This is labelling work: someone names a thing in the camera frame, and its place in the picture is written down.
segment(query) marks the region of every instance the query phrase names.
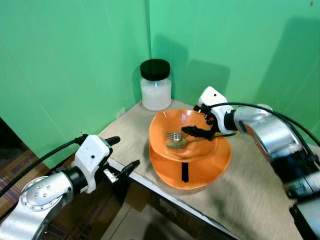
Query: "orange plate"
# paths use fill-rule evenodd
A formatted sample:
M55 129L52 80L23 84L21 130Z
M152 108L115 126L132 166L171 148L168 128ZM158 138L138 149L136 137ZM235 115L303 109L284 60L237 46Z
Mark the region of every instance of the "orange plate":
M183 182L182 163L162 157L149 146L150 160L158 176L171 187L184 190L200 188L219 177L229 165L231 154L230 144L221 137L214 155L188 163L189 181Z
M206 124L203 113L194 110L166 110L158 112L149 127L149 140L153 150L167 159L178 162L193 162L213 156L218 146L219 137L212 141L201 140L188 143L183 149L172 149L167 147L166 132L181 132L181 127L197 126L200 129L209 130L211 126ZM195 139L193 136L186 137L189 141Z

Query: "green wall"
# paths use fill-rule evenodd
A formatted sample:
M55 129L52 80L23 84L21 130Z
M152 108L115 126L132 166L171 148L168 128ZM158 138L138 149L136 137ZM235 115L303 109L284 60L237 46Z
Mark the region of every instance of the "green wall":
M141 99L148 10L145 0L0 1L0 117L37 156Z
M173 96L207 86L265 103L320 138L320 1L150 0L151 56L170 62Z
M138 102L150 57L170 62L175 99L211 85L320 138L319 0L2 0L0 117L42 156Z

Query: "wooden table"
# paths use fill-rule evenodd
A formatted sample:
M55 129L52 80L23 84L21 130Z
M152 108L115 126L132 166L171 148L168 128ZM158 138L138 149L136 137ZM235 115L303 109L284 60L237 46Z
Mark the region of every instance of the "wooden table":
M192 109L173 100L169 109ZM140 159L131 178L202 219L213 227L241 239L301 239L282 183L264 159L251 137L229 137L232 157L226 171L205 187L180 190L165 184L155 173L149 159L149 125L156 113L139 102L121 118L107 126L103 138L119 136L113 147L112 167Z

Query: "black jar lid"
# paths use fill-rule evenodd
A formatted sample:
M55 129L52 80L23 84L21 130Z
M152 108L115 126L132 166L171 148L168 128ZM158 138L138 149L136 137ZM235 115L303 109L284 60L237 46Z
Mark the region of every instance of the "black jar lid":
M160 81L169 77L170 64L163 59L150 59L140 65L141 76L149 81Z

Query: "black cable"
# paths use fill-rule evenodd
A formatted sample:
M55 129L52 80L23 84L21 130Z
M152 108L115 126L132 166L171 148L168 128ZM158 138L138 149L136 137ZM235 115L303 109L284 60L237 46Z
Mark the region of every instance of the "black cable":
M250 104L250 103L242 103L242 102L223 102L223 103L218 103L218 104L214 104L214 105L210 105L207 106L208 108L212 109L215 107L219 107L219 106L226 106L226 105L237 105L237 106L247 106L247 107L252 107L252 108L256 108L256 109L261 109L264 110L272 115L275 115L276 117L280 118L281 120L285 120L285 122L291 122L294 125L296 125L298 128L300 128L302 131L304 131L319 147L320 147L320 141L305 127L303 127L300 123L298 123L297 121L293 120L292 118L283 115L279 112L270 110L268 108L265 108L263 106L259 106L259 105L255 105L255 104Z
M69 141L56 149L52 150L51 152L48 152L43 157L39 158L37 161L32 163L30 166L28 166L26 169L24 169L18 176L16 176L12 181L10 181L1 191L0 191L0 198L13 186L18 182L23 176L25 176L30 170L32 170L35 166L40 164L43 160L47 159L48 157L52 156L53 154L59 152L62 149L65 149L66 147L70 146L71 144L74 144L77 142L77 139L74 139L72 141Z

